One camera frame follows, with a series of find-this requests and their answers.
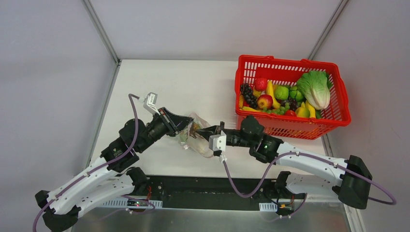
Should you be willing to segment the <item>white green napa cabbage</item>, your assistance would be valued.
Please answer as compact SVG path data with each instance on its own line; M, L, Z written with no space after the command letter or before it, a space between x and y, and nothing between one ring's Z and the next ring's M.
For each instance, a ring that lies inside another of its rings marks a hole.
M196 138L187 142L188 146L196 153L205 158L213 157L213 151L209 149L208 141L203 138Z

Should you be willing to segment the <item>clear zip top bag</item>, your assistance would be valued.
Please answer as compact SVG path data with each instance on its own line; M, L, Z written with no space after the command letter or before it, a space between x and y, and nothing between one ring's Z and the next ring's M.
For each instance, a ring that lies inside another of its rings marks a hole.
M179 144L184 149L190 149L205 158L213 157L213 151L209 149L208 140L201 137L198 129L210 127L210 124L199 117L195 112L189 114L193 121L177 136Z

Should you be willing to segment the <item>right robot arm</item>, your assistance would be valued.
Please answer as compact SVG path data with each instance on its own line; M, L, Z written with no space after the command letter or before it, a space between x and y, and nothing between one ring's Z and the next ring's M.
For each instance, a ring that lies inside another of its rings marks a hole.
M350 207L367 208L372 175L360 157L334 158L308 154L296 148L281 155L280 146L285 144L284 141L265 133L264 126L254 116L246 117L237 130L226 129L221 122L195 132L208 141L209 149L222 164L226 164L222 153L227 146L247 147L249 154L262 163L293 167L308 173L280 172L274 190L281 198L302 193L329 194Z

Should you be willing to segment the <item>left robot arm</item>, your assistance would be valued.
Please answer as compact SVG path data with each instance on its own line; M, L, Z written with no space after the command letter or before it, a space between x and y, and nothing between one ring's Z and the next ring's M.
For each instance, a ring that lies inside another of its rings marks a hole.
M147 124L134 118L127 121L119 130L119 137L83 172L56 190L41 190L35 194L38 206L43 209L46 227L53 232L63 232L88 211L110 199L145 194L147 176L141 168L133 167L139 160L138 154L165 135L175 137L192 122L192 117L175 115L164 107Z

